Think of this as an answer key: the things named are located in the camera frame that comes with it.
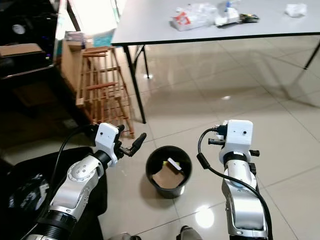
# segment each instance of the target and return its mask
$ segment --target crumpled paper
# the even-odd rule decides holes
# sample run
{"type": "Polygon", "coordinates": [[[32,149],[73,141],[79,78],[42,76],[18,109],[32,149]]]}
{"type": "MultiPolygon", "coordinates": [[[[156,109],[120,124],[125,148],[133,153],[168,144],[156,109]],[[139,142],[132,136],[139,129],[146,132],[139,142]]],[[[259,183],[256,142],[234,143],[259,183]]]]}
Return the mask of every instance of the crumpled paper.
{"type": "Polygon", "coordinates": [[[285,13],[292,18],[299,18],[307,15],[307,5],[304,3],[299,4],[287,4],[285,13]]]}

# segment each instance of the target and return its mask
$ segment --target wooden rack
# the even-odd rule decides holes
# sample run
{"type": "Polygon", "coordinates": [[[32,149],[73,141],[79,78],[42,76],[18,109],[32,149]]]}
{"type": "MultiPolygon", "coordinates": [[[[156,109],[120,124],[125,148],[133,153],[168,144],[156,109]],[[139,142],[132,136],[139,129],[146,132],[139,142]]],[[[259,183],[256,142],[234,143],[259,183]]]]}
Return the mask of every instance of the wooden rack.
{"type": "Polygon", "coordinates": [[[76,105],[92,123],[124,124],[134,138],[131,103],[114,47],[91,47],[82,52],[76,105]]]}

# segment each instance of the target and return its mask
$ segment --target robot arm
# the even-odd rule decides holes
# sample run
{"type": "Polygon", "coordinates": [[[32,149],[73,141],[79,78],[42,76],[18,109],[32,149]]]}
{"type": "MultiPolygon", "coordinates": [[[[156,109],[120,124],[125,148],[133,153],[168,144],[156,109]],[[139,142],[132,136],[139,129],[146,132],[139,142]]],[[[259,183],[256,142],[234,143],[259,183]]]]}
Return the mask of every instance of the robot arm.
{"type": "Polygon", "coordinates": [[[73,227],[83,214],[91,191],[98,184],[108,167],[114,167],[124,155],[132,157],[141,147],[146,134],[134,141],[130,149],[121,147],[119,136],[124,126],[108,123],[99,125],[95,137],[97,151],[74,163],[67,171],[64,183],[53,197],[45,217],[27,240],[68,239],[73,227]]]}
{"type": "Polygon", "coordinates": [[[210,168],[201,152],[197,158],[204,169],[210,169],[223,177],[222,192],[226,199],[225,210],[230,239],[267,239],[268,227],[271,230],[271,225],[267,224],[261,199],[241,184],[241,182],[245,183],[259,192],[255,176],[256,168],[254,163],[251,163],[252,156],[260,155],[259,151],[250,150],[253,123],[247,120],[228,120],[211,131],[216,132],[217,138],[209,138],[208,144],[222,145],[219,160],[224,165],[224,174],[218,174],[210,168]],[[240,181],[236,182],[225,176],[240,181]]]}

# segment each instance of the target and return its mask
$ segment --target black cable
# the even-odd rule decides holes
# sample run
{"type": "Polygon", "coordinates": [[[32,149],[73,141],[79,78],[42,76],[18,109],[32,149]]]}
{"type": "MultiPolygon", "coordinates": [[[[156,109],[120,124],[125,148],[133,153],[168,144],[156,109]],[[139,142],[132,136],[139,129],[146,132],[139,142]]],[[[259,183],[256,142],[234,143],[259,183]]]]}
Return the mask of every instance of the black cable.
{"type": "MultiPolygon", "coordinates": [[[[56,161],[55,161],[55,165],[54,165],[54,169],[53,169],[53,172],[52,172],[52,175],[51,175],[51,179],[50,179],[50,182],[49,182],[49,190],[46,194],[46,198],[43,202],[43,209],[41,211],[41,213],[39,214],[38,218],[41,218],[41,217],[44,217],[45,213],[47,212],[47,208],[50,204],[50,201],[51,201],[51,198],[52,198],[52,195],[53,195],[53,192],[55,192],[53,190],[53,183],[55,181],[55,176],[56,176],[56,172],[57,172],[57,168],[58,168],[58,165],[59,165],[59,160],[60,160],[60,157],[61,157],[61,154],[62,154],[62,151],[64,150],[65,146],[67,145],[68,141],[76,134],[79,134],[81,133],[84,129],[88,128],[88,127],[93,127],[94,124],[86,124],[86,125],[82,125],[82,126],[79,126],[77,127],[76,129],[74,129],[66,138],[65,140],[63,141],[60,149],[59,149],[59,152],[58,152],[58,156],[56,158],[56,161]]],[[[63,183],[63,180],[64,178],[59,182],[58,186],[55,188],[55,190],[57,190],[60,185],[63,183]]],[[[20,238],[20,240],[23,240],[25,239],[31,232],[32,230],[34,230],[36,227],[38,226],[38,223],[36,223],[23,237],[20,238]]]]}
{"type": "Polygon", "coordinates": [[[269,208],[268,208],[268,205],[266,203],[266,201],[264,200],[264,198],[262,197],[262,195],[257,192],[252,186],[250,186],[249,184],[239,180],[239,179],[236,179],[234,177],[231,177],[231,176],[228,176],[228,175],[224,175],[216,170],[214,170],[210,164],[208,163],[207,159],[205,158],[205,156],[202,154],[201,152],[201,143],[202,143],[202,140],[204,138],[204,136],[208,133],[208,132],[214,132],[214,129],[213,128],[208,128],[207,130],[205,130],[200,138],[199,138],[199,141],[198,141],[198,155],[197,155],[197,158],[198,160],[200,161],[202,167],[204,169],[209,169],[212,173],[218,175],[219,177],[221,178],[224,178],[224,179],[228,179],[230,181],[233,181],[233,182],[236,182],[238,184],[241,184],[242,186],[246,187],[247,189],[249,189],[254,195],[256,195],[256,197],[260,200],[261,202],[261,205],[263,207],[263,210],[264,210],[264,213],[265,213],[265,221],[266,221],[266,225],[267,225],[267,230],[268,230],[268,240],[273,240],[274,237],[273,237],[273,233],[272,233],[272,220],[271,220],[271,215],[270,215],[270,211],[269,211],[269,208]]]}
{"type": "MultiPolygon", "coordinates": [[[[56,161],[55,161],[55,165],[54,165],[54,169],[53,169],[53,172],[52,172],[52,175],[51,175],[51,179],[50,179],[50,183],[49,183],[49,186],[53,186],[54,184],[54,181],[55,181],[55,177],[56,177],[56,172],[57,172],[57,169],[58,169],[58,165],[59,165],[59,160],[60,160],[60,157],[61,157],[61,154],[62,154],[62,151],[64,150],[65,146],[67,145],[68,141],[74,136],[74,135],[77,135],[81,132],[83,132],[84,129],[88,128],[88,127],[93,127],[94,124],[86,124],[86,125],[82,125],[82,126],[79,126],[77,127],[76,129],[74,129],[64,140],[64,142],[62,143],[60,149],[59,149],[59,153],[58,153],[58,157],[56,158],[56,161]]],[[[49,204],[50,204],[50,201],[51,201],[51,198],[52,198],[52,195],[53,195],[53,187],[49,187],[49,190],[47,192],[47,195],[46,195],[46,202],[45,202],[45,207],[48,207],[49,204]]]]}

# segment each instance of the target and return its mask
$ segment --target table leg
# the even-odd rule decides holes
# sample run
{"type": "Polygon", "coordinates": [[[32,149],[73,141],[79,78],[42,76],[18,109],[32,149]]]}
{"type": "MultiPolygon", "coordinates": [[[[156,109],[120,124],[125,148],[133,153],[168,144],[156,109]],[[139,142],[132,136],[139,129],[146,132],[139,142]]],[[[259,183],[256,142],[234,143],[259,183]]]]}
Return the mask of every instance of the table leg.
{"type": "Polygon", "coordinates": [[[130,52],[129,52],[128,46],[123,46],[123,50],[125,52],[126,60],[128,62],[128,65],[129,65],[131,78],[132,78],[132,82],[133,82],[133,86],[134,86],[134,91],[135,91],[135,95],[136,95],[136,100],[138,102],[140,113],[141,113],[141,117],[142,117],[142,123],[145,124],[146,123],[146,117],[145,117],[145,113],[144,113],[144,107],[143,107],[142,102],[141,102],[138,83],[137,83],[137,80],[136,80],[136,74],[135,74],[135,70],[133,68],[133,64],[132,64],[132,60],[131,60],[131,56],[130,56],[130,52]]]}
{"type": "Polygon", "coordinates": [[[72,22],[72,24],[73,24],[73,26],[74,26],[74,29],[75,29],[76,31],[80,32],[81,29],[80,29],[79,23],[78,23],[78,21],[77,21],[76,15],[75,15],[72,7],[71,7],[71,4],[70,4],[69,0],[66,1],[66,11],[67,11],[68,14],[69,14],[69,17],[70,17],[71,22],[72,22]]]}
{"type": "Polygon", "coordinates": [[[145,65],[145,71],[146,71],[146,77],[150,79],[149,77],[149,70],[148,70],[148,63],[147,63],[147,56],[146,56],[146,50],[145,50],[145,45],[142,47],[143,51],[143,57],[144,57],[144,65],[145,65]]]}
{"type": "Polygon", "coordinates": [[[311,57],[309,58],[309,61],[308,61],[308,62],[306,63],[306,65],[304,66],[304,69],[305,69],[305,70],[308,69],[310,63],[312,62],[312,60],[313,60],[314,57],[316,56],[319,48],[320,48],[320,41],[319,41],[318,45],[316,46],[315,50],[313,51],[311,57]]]}

